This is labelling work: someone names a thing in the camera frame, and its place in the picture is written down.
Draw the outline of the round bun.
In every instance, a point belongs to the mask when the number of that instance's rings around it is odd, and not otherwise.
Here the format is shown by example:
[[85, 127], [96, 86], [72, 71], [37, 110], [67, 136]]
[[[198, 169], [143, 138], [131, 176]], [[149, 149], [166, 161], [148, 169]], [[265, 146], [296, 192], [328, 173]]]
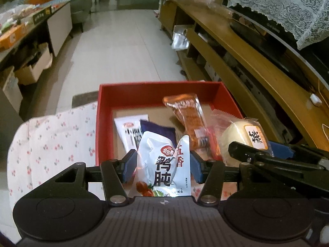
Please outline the round bun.
[[229, 167], [238, 167], [240, 164], [239, 160], [229, 154], [231, 142], [238, 142], [273, 155], [268, 138], [256, 119], [239, 119], [221, 110], [213, 110], [210, 115], [210, 126], [214, 130], [220, 156]]

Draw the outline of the white duck gizzard packet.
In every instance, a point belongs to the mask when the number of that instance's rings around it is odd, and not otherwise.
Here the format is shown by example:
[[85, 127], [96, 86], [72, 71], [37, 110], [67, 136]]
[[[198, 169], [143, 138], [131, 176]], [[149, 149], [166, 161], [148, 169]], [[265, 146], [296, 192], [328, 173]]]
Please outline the white duck gizzard packet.
[[172, 141], [157, 133], [143, 133], [136, 174], [128, 196], [178, 197], [191, 195], [190, 139]]

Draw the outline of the orange dried tofu packet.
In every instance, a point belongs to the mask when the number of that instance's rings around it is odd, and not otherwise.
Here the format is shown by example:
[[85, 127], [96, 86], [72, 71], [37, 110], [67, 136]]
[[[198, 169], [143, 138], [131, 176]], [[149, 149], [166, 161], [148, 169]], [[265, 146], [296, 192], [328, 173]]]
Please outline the orange dried tofu packet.
[[214, 129], [207, 125], [200, 101], [196, 94], [180, 94], [163, 98], [166, 107], [185, 128], [190, 139], [190, 150], [205, 149], [213, 160], [222, 160]]

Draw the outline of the blue foil snack packet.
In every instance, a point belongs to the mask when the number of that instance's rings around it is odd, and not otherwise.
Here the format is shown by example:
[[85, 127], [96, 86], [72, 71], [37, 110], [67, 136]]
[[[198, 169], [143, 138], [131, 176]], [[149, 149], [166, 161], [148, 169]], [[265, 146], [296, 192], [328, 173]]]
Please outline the blue foil snack packet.
[[140, 120], [140, 127], [142, 133], [144, 132], [152, 132], [159, 135], [162, 135], [171, 140], [174, 147], [177, 147], [177, 139], [176, 139], [176, 130], [172, 127], [164, 127], [160, 126], [156, 123], [149, 122], [147, 120]]

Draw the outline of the white snack packet in box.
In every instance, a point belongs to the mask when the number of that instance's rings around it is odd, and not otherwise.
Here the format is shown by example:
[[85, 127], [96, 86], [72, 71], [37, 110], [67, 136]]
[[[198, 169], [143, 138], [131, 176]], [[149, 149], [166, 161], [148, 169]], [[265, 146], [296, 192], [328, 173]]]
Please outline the white snack packet in box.
[[148, 121], [148, 115], [131, 115], [127, 117], [115, 118], [114, 123], [122, 140], [125, 151], [137, 150], [142, 137], [141, 120]]

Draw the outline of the wooden TV cabinet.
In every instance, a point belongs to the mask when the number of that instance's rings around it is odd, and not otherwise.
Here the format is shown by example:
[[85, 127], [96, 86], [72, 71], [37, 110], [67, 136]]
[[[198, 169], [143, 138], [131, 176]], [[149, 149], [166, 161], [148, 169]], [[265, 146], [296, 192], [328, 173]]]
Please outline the wooden TV cabinet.
[[313, 105], [308, 91], [240, 38], [231, 29], [230, 20], [226, 17], [207, 7], [187, 5], [180, 0], [169, 1], [216, 39], [261, 83], [291, 118], [309, 145], [328, 150], [328, 132], [322, 130], [322, 125], [328, 124], [328, 115], [324, 106]]

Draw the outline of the red cardboard box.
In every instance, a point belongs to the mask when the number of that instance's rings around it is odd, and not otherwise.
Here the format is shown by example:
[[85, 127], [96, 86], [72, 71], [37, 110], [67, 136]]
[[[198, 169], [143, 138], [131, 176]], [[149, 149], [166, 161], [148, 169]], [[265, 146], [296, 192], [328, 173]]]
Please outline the red cardboard box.
[[120, 158], [114, 151], [114, 110], [162, 106], [166, 96], [195, 93], [201, 103], [243, 118], [222, 82], [137, 82], [99, 87], [95, 132], [95, 163]]

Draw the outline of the cherry print tablecloth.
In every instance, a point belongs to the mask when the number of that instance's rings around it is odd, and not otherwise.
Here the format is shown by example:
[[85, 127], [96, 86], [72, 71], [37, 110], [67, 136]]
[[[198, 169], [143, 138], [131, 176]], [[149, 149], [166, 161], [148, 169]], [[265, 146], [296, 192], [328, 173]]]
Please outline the cherry print tablecloth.
[[76, 162], [95, 166], [97, 103], [32, 118], [15, 133], [8, 151], [9, 204]]

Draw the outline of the silver plastic bag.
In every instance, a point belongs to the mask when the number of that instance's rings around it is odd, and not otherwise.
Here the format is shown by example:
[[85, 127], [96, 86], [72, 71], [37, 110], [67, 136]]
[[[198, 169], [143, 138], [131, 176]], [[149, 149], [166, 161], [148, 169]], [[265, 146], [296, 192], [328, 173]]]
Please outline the silver plastic bag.
[[171, 47], [175, 51], [183, 51], [189, 48], [190, 42], [186, 37], [187, 30], [191, 25], [175, 25], [173, 28]]

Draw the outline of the cardboard box on floor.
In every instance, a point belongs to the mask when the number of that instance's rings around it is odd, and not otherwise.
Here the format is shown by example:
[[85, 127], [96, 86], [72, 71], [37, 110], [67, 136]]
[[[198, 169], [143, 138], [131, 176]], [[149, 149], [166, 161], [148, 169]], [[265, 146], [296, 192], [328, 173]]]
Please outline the cardboard box on floor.
[[52, 65], [53, 55], [47, 42], [39, 44], [35, 53], [28, 57], [23, 65], [15, 71], [15, 77], [21, 85], [31, 85], [38, 82], [42, 72]]

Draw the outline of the white lace cover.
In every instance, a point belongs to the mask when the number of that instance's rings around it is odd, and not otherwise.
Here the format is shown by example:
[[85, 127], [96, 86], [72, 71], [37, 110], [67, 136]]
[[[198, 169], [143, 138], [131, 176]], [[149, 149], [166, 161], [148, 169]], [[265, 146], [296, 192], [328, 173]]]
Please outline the white lace cover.
[[248, 7], [292, 33], [299, 50], [328, 38], [328, 0], [228, 0]]

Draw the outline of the grey upholstered chair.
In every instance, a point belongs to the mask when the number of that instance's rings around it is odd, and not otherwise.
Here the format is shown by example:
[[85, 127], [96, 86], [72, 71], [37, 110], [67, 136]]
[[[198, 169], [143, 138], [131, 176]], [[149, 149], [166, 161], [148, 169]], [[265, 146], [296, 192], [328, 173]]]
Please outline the grey upholstered chair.
[[81, 33], [84, 32], [84, 23], [91, 14], [93, 0], [71, 0], [71, 20], [74, 26], [80, 28]]

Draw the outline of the orange box on shelf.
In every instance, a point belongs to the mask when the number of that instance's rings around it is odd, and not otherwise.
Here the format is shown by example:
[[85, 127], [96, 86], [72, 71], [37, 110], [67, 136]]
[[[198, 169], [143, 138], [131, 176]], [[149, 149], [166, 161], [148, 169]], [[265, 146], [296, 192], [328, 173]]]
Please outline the orange box on shelf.
[[5, 51], [11, 48], [18, 40], [20, 40], [26, 33], [25, 24], [20, 24], [11, 27], [6, 31], [0, 39], [0, 51]]

